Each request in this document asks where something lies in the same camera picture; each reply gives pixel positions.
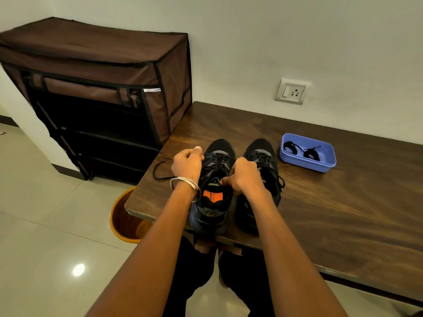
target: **electrical outlet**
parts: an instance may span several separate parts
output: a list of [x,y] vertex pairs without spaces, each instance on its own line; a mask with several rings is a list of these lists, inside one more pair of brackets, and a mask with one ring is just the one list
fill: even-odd
[[282,79],[275,100],[303,104],[311,82]]

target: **orange insole label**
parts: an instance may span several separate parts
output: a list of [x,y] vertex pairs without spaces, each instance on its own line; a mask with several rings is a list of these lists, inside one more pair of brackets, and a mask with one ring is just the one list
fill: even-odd
[[211,202],[223,200],[223,192],[208,192],[207,190],[204,190],[203,196],[209,198]]

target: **wooden table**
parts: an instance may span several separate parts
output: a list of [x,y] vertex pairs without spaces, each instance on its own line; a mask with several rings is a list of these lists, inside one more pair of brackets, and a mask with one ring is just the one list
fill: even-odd
[[[333,145],[336,167],[323,174],[278,161],[285,179],[279,212],[317,268],[385,294],[423,302],[423,146],[323,127],[202,102],[194,102],[126,203],[134,216],[154,220],[171,194],[169,176],[177,152],[218,138],[237,156],[256,138],[278,153],[284,133]],[[262,248],[259,237],[234,223],[218,241]]]

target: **floor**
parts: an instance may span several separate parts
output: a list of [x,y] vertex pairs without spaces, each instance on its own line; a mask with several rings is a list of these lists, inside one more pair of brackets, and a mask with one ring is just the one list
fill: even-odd
[[[130,187],[59,174],[17,127],[0,124],[1,315],[84,316],[135,245],[116,238],[108,216]],[[349,316],[407,316],[410,305],[329,283]],[[188,299],[187,316],[247,316],[213,277]]]

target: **bracelet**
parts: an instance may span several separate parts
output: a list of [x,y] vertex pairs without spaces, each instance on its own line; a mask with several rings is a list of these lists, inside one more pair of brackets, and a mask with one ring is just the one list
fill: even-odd
[[172,191],[175,190],[175,187],[173,186],[173,181],[175,180],[181,180],[181,181],[185,181],[187,184],[189,184],[196,192],[196,197],[192,202],[197,202],[198,200],[201,199],[201,192],[200,192],[200,187],[191,179],[188,178],[184,178],[184,177],[176,177],[176,178],[172,178],[171,179],[171,188]]

